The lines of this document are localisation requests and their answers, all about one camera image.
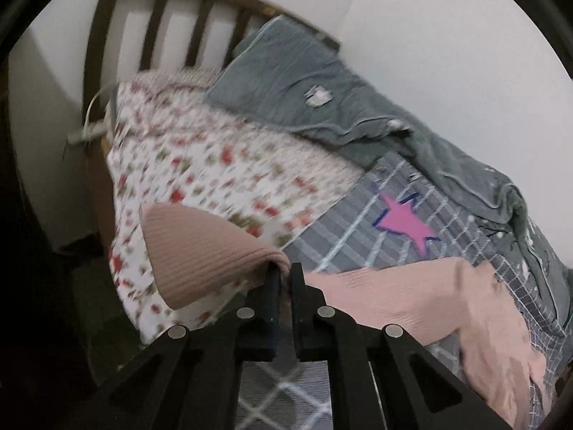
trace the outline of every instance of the metal screw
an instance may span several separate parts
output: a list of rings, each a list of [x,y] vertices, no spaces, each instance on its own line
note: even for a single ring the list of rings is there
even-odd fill
[[[399,338],[400,336],[402,336],[402,334],[404,333],[404,330],[402,330],[402,327],[400,327],[399,325],[388,325],[385,328],[386,334],[388,336],[391,336],[392,338]]]
[[[181,325],[175,325],[167,330],[167,334],[171,339],[179,339],[187,334],[187,330]]]
[[[322,318],[330,318],[334,317],[336,311],[331,306],[322,306],[316,310],[316,313],[319,314]]]
[[[237,317],[243,320],[247,320],[248,318],[254,317],[254,310],[250,307],[241,307],[237,311]]]
[[[274,16],[274,14],[277,12],[276,8],[273,8],[272,6],[265,6],[263,8],[263,14],[265,16]]]

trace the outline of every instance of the floral bedsheet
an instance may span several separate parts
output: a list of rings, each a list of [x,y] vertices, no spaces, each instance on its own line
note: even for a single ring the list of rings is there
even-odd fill
[[[154,283],[139,220],[142,204],[207,210],[281,247],[362,175],[305,139],[203,103],[215,77],[198,69],[140,73],[121,83],[111,102],[115,133],[107,162],[116,236],[110,269],[143,343],[173,324],[196,329],[212,322],[246,282],[170,309]]]

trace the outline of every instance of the checkered blanket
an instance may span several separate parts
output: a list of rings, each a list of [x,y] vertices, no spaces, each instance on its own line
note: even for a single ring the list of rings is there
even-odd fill
[[[463,257],[472,264],[489,261],[505,283],[525,318],[535,349],[547,359],[545,382],[551,390],[562,359],[565,332],[544,320],[545,312],[525,264],[513,266],[495,252],[475,217],[450,201],[398,154],[389,152],[336,205],[325,212],[287,247],[291,261],[305,271],[340,273],[363,267],[387,268],[415,263],[420,255],[407,236],[380,231],[372,223],[385,205],[379,191],[397,201],[415,198],[416,215],[439,240],[428,241],[428,259]],[[292,348],[283,346],[271,364],[247,364],[240,389],[237,428],[332,428],[325,364],[301,364]],[[454,333],[428,346],[452,373],[463,379],[459,343]],[[538,389],[531,385],[531,422],[536,428],[544,415]]]

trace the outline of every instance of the fabric fold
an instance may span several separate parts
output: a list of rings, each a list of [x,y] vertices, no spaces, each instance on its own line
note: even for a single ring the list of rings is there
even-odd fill
[[[142,209],[141,228],[155,284],[172,309],[244,278],[255,279],[276,264],[283,276],[290,263],[283,252],[211,213],[183,205]]]

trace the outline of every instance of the pink towel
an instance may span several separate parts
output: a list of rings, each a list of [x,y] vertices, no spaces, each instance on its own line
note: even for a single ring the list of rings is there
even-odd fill
[[[264,274],[269,263],[287,276],[283,252],[227,220],[183,205],[150,205],[141,228],[155,284],[172,309],[242,278]]]
[[[310,286],[357,323],[381,329],[396,323],[424,346],[459,333],[470,386],[514,429],[529,423],[529,380],[541,390],[545,412],[545,356],[531,347],[529,331],[489,263],[474,268],[442,258],[385,270],[308,273]]]

